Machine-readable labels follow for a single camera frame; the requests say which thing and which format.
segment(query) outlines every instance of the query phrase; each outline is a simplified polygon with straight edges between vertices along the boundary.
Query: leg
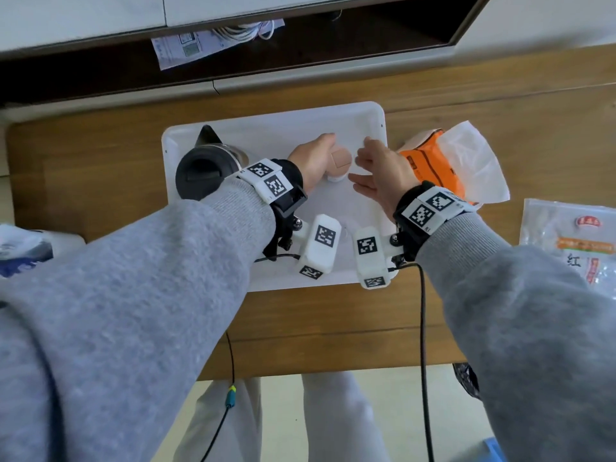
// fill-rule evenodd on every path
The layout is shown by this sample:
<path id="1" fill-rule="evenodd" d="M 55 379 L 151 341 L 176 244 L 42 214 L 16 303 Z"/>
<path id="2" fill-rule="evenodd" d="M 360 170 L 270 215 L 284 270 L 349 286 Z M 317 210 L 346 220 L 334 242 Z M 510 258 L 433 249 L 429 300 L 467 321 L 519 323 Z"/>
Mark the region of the leg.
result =
<path id="1" fill-rule="evenodd" d="M 197 400 L 174 462 L 201 461 L 225 412 L 230 385 L 230 381 L 214 381 Z M 259 462 L 261 458 L 261 380 L 237 380 L 235 388 L 235 407 L 228 411 L 207 462 Z"/>
<path id="2" fill-rule="evenodd" d="M 389 462 L 372 407 L 351 372 L 303 374 L 309 462 Z"/>

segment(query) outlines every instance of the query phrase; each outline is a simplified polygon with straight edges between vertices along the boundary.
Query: teal connector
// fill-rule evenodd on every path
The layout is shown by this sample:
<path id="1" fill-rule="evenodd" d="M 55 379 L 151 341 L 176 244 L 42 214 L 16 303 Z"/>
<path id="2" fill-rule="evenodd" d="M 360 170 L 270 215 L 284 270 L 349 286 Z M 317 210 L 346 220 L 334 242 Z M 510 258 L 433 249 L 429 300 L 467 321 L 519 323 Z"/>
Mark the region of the teal connector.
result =
<path id="1" fill-rule="evenodd" d="M 227 400 L 225 400 L 227 408 L 235 407 L 235 386 L 231 386 L 227 392 Z"/>

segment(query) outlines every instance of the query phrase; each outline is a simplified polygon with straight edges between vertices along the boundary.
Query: coiled white cable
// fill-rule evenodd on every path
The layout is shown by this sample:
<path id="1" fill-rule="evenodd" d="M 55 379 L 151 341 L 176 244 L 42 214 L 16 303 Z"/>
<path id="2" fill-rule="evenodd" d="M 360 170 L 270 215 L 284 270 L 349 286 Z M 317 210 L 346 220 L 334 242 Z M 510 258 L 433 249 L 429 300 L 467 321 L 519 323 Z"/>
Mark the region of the coiled white cable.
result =
<path id="1" fill-rule="evenodd" d="M 259 34 L 259 31 L 270 24 L 270 30 L 265 34 Z M 250 24 L 240 24 L 239 26 L 231 26 L 226 28 L 215 28 L 212 32 L 220 38 L 226 40 L 234 40 L 235 42 L 249 42 L 257 37 L 264 40 L 269 40 L 273 36 L 273 21 L 252 22 Z"/>

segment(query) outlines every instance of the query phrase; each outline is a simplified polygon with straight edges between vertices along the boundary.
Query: wrist strap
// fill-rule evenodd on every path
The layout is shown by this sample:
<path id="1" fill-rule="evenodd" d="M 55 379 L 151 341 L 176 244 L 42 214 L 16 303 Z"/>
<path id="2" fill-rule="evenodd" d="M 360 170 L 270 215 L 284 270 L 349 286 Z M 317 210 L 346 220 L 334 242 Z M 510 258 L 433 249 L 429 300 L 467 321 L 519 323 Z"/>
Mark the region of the wrist strap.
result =
<path id="1" fill-rule="evenodd" d="M 476 206 L 466 202 L 446 188 L 424 181 L 407 191 L 400 199 L 394 220 L 404 245 L 404 257 L 414 261 L 421 246 L 444 223 L 465 212 L 476 212 Z"/>
<path id="2" fill-rule="evenodd" d="M 293 244 L 294 212 L 307 199 L 302 173 L 288 160 L 261 159 L 239 171 L 237 177 L 254 187 L 261 199 L 270 204 L 276 218 L 276 231 L 263 255 L 276 256 L 278 247 L 288 251 Z"/>

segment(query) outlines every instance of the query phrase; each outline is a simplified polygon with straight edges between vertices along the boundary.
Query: gray sweatshirt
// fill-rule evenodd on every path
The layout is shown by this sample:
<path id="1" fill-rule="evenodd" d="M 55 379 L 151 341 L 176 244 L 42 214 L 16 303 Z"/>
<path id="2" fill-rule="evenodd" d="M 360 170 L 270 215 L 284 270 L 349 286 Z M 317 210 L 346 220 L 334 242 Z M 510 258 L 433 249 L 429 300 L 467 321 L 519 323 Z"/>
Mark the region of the gray sweatshirt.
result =
<path id="1" fill-rule="evenodd" d="M 0 461 L 150 461 L 274 228 L 233 179 L 0 283 Z M 615 460 L 614 302 L 475 214 L 418 262 L 509 460 Z"/>

